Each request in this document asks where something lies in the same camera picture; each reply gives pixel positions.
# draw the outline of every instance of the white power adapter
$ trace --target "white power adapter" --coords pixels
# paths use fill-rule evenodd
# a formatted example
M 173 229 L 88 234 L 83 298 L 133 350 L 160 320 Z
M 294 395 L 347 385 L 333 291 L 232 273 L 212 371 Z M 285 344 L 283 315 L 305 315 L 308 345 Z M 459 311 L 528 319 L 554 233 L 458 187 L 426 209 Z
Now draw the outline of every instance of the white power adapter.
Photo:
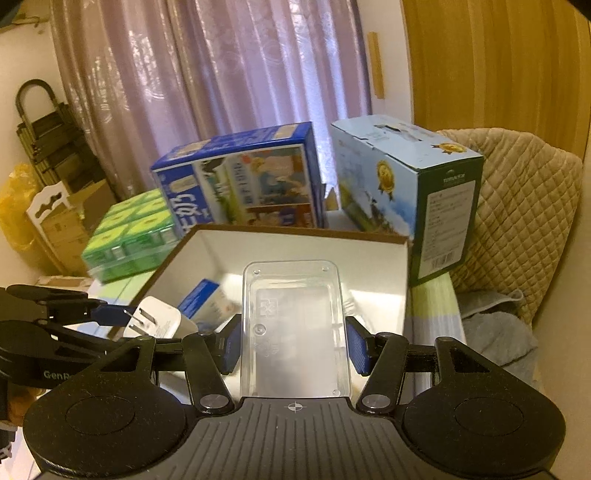
M 155 338 L 182 338 L 197 331 L 197 326 L 178 309 L 155 297 L 146 297 L 131 315 L 123 336 L 150 335 Z

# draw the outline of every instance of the transparent plastic tray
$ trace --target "transparent plastic tray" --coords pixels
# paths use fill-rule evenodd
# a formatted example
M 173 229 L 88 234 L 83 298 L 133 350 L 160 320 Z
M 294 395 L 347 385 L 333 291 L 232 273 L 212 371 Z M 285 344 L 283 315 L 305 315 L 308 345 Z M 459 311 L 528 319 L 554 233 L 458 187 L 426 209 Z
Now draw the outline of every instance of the transparent plastic tray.
M 257 262 L 243 275 L 241 396 L 348 397 L 339 272 L 324 260 Z

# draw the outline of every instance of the barcode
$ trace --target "barcode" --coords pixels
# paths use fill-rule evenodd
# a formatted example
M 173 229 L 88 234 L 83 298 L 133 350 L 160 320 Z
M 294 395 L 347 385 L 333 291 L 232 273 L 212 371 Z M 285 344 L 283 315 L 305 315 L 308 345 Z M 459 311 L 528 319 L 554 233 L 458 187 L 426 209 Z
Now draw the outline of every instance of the barcode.
M 438 268 L 444 267 L 446 264 L 451 263 L 455 252 L 449 252 L 448 254 L 431 260 L 431 270 L 437 270 Z

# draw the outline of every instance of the open cardboard box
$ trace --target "open cardboard box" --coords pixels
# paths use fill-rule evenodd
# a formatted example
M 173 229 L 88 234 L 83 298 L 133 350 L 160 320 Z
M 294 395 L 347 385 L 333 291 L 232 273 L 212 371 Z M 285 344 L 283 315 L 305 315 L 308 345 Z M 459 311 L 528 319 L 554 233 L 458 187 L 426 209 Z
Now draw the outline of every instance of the open cardboard box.
M 67 194 L 62 182 L 46 186 L 27 210 L 29 218 L 60 264 L 60 272 L 86 275 L 80 258 L 104 214 L 115 204 L 105 180 Z
M 402 334 L 407 295 L 408 247 L 404 237 L 378 233 L 227 225 L 195 227 L 171 252 L 132 301 L 153 296 L 178 307 L 202 279 L 215 281 L 242 304 L 242 273 L 255 261 L 329 260 L 338 270 L 343 299 L 371 333 Z M 225 377 L 238 399 L 239 366 Z M 353 399 L 366 378 L 350 365 Z M 161 376 L 166 387 L 166 375 Z

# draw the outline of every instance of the blue milk carton box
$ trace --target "blue milk carton box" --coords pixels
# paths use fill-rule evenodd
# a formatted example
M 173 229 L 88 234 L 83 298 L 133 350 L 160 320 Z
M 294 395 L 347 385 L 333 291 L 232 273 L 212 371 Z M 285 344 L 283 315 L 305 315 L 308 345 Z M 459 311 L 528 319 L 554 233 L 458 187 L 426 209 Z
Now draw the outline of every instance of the blue milk carton box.
M 182 233 L 202 223 L 324 227 L 311 122 L 177 147 L 151 170 Z
M 336 121 L 331 136 L 343 209 L 365 231 L 408 237 L 410 286 L 464 261 L 479 153 L 385 115 Z

